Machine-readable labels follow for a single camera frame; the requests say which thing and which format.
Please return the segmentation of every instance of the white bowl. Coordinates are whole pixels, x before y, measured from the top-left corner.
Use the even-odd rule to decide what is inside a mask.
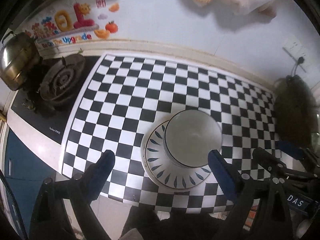
[[[173,163],[184,168],[208,164],[208,153],[221,149],[222,132],[217,122],[198,110],[185,110],[172,117],[165,129],[164,150]]]

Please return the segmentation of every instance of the gas stove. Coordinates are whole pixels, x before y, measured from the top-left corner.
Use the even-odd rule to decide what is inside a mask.
[[[61,144],[76,96],[98,59],[73,54],[43,60],[32,69],[11,109],[39,132]]]

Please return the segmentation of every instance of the black stovetop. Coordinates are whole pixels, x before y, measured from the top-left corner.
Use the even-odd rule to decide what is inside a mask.
[[[76,101],[76,97],[98,59],[99,57],[85,57],[84,71],[82,72],[76,87],[73,88],[75,96],[63,107],[56,110],[50,110],[49,108],[46,108],[44,104],[40,103],[36,107],[36,110],[30,109],[31,107],[27,108],[25,106],[25,98],[28,98],[27,92],[20,89],[12,103],[11,109],[39,132],[61,144],[63,132],[67,125],[71,109]],[[53,66],[58,60],[60,59],[47,59],[43,61],[43,64]]]

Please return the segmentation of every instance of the floor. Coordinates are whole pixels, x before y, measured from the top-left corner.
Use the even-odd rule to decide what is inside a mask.
[[[57,172],[56,181],[66,180],[67,178]],[[76,220],[75,214],[72,210],[70,200],[64,199],[66,211],[69,219],[71,220],[71,226],[74,228],[74,232],[78,239],[83,239],[80,226]],[[91,208],[96,214],[99,222],[103,226],[104,230],[108,233],[112,240],[118,240],[123,226],[128,218],[128,214],[131,205],[115,201],[100,195],[97,200],[92,201]],[[219,216],[220,213],[212,214],[213,217]],[[169,218],[169,212],[158,211],[157,215],[160,220]]]

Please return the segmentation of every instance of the cabinet handle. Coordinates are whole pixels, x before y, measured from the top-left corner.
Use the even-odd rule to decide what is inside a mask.
[[[9,159],[9,176],[11,176],[11,166],[12,166],[12,160]]]

